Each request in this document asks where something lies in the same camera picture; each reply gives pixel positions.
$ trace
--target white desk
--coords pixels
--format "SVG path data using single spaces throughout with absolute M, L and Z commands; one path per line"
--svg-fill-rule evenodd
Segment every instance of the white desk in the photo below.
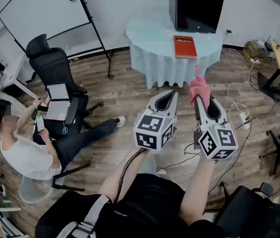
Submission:
M 3 77 L 0 80 L 0 91 L 7 86 L 15 84 L 22 91 L 33 97 L 34 99 L 38 98 L 36 94 L 30 91 L 27 87 L 25 87 L 20 81 L 16 78 L 20 72 L 22 65 L 28 62 L 25 54 L 21 54 L 17 59 L 15 59 L 12 63 L 8 64 L 4 69 Z

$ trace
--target white wall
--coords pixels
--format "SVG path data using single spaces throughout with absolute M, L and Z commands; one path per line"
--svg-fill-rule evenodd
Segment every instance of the white wall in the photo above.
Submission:
M 0 0 L 0 10 L 8 0 Z M 153 6 L 168 6 L 168 0 L 86 0 L 95 25 L 107 49 L 128 46 L 124 31 L 128 20 L 138 11 Z M 232 31 L 225 44 L 243 46 L 253 39 L 280 41 L 280 0 L 224 0 L 218 32 L 225 38 L 226 29 Z M 99 46 L 92 26 L 83 26 L 49 41 L 68 54 Z
M 272 0 L 224 0 L 217 32 L 222 33 L 225 44 L 242 47 L 249 40 L 274 35 L 279 17 L 280 6 Z

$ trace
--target chair headrest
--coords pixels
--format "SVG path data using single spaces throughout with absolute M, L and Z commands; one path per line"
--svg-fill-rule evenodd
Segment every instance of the chair headrest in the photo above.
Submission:
M 46 41 L 46 34 L 41 34 L 29 42 L 25 54 L 28 58 L 32 59 L 49 54 L 52 51 Z

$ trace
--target white t-shirt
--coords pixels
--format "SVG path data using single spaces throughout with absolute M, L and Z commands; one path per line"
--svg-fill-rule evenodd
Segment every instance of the white t-shirt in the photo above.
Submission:
M 61 166 L 52 169 L 53 157 L 45 145 L 39 145 L 25 137 L 15 135 L 17 141 L 7 151 L 0 149 L 7 162 L 25 177 L 37 180 L 50 180 L 60 174 Z

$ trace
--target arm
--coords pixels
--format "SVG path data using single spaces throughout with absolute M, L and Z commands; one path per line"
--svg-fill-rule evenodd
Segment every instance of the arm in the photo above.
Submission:
M 190 226 L 193 222 L 202 220 L 208 198 L 211 176 L 214 172 L 215 161 L 207 160 L 201 153 L 197 169 L 190 181 L 181 202 L 179 216 Z
M 60 162 L 59 162 L 59 159 L 58 159 L 57 152 L 52 145 L 49 131 L 45 128 L 45 129 L 43 129 L 42 131 L 39 132 L 39 135 L 41 136 L 42 140 L 46 144 L 48 154 L 52 155 L 52 157 L 53 157 L 53 163 L 51 165 L 51 168 L 52 169 L 58 169 L 60 167 Z
M 123 171 L 123 168 L 125 164 L 128 162 L 128 160 L 138 151 L 140 150 L 140 147 L 134 147 L 123 159 L 123 161 L 119 164 L 119 166 L 116 168 L 116 170 L 104 181 L 104 183 L 101 185 L 99 194 L 104 194 L 108 198 L 111 199 L 112 202 L 114 202 L 116 193 L 119 186 L 119 180 Z M 133 183 L 142 163 L 144 162 L 145 158 L 147 156 L 147 152 L 141 153 L 139 156 L 137 156 L 130 164 L 129 168 L 127 169 L 124 179 L 123 179 L 123 185 L 121 189 L 121 193 L 119 196 L 119 200 L 122 200 L 129 190 L 131 184 Z
M 25 124 L 27 124 L 28 120 L 30 119 L 32 113 L 35 111 L 35 109 L 40 105 L 40 103 L 42 102 L 42 99 L 36 99 L 32 106 L 30 106 L 25 113 L 19 118 L 19 120 L 17 121 L 17 125 L 16 125 L 16 129 L 17 131 L 20 131 Z

